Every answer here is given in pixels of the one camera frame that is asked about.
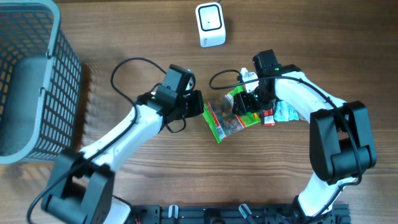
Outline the green gummy candy bag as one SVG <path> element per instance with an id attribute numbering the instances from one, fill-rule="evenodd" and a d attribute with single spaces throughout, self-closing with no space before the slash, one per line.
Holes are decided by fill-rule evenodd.
<path id="1" fill-rule="evenodd" d="M 232 112 L 233 97 L 243 91 L 243 87 L 238 86 L 221 98 L 204 104 L 203 117 L 208 123 L 217 143 L 240 130 L 261 122 L 256 113 L 247 113 L 244 116 L 239 116 Z"/>

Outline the red stick sachet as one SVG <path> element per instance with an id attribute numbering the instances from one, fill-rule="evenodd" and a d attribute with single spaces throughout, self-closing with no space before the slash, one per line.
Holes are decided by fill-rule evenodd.
<path id="1" fill-rule="evenodd" d="M 274 111 L 272 108 L 270 108 L 268 110 L 262 110 L 260 112 L 260 117 L 261 117 L 262 124 L 264 126 L 270 127 L 270 126 L 275 125 Z"/>

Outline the teal white wipes packet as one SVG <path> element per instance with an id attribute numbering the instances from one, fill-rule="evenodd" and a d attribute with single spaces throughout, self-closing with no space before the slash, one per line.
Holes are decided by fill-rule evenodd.
<path id="1" fill-rule="evenodd" d="M 275 106 L 274 120 L 277 122 L 298 121 L 299 114 L 290 104 L 278 101 Z"/>

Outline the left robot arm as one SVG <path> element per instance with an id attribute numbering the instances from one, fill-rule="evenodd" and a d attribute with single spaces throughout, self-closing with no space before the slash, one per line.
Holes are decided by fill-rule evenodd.
<path id="1" fill-rule="evenodd" d="M 56 158 L 37 199 L 41 209 L 65 223 L 135 223 L 132 205 L 113 194 L 116 173 L 171 122 L 202 112 L 194 74 L 170 65 L 156 91 L 133 101 L 131 111 L 110 132 L 79 152 L 63 151 Z"/>

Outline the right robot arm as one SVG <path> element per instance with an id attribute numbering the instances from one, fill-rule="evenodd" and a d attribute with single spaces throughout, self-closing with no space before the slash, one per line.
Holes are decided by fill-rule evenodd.
<path id="1" fill-rule="evenodd" d="M 273 50 L 252 59 L 255 72 L 239 71 L 245 91 L 234 97 L 233 113 L 244 115 L 286 102 L 310 125 L 309 157 L 313 169 L 306 188 L 295 199 L 296 219 L 325 217 L 340 193 L 359 185 L 376 164 L 368 109 L 360 101 L 336 98 L 311 82 L 296 65 L 282 66 Z"/>

